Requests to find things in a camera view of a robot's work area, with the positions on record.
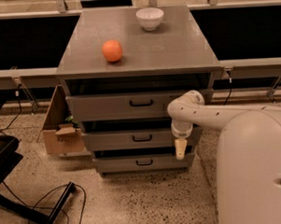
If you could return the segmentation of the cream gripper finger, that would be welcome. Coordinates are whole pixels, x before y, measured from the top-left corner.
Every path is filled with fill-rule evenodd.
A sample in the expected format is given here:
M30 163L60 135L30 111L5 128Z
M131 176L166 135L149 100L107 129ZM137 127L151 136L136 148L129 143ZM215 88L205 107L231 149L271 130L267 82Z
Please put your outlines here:
M176 148L176 158L179 160L183 160L185 158L185 150L188 141L183 138L177 138L175 140L175 148Z

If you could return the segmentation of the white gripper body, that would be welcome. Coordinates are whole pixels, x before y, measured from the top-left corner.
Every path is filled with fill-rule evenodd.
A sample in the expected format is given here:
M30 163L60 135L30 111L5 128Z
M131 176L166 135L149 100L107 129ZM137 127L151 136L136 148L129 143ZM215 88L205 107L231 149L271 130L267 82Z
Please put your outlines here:
M174 137L187 139L192 133L192 124L172 119L171 132Z

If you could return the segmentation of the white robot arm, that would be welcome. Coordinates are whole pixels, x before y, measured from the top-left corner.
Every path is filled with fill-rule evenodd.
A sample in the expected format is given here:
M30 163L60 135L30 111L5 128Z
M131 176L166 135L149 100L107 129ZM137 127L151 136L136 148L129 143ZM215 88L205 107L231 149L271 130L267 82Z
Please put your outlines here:
M218 224L281 224L281 106L206 105L193 90L167 112L179 159L195 124L220 131Z

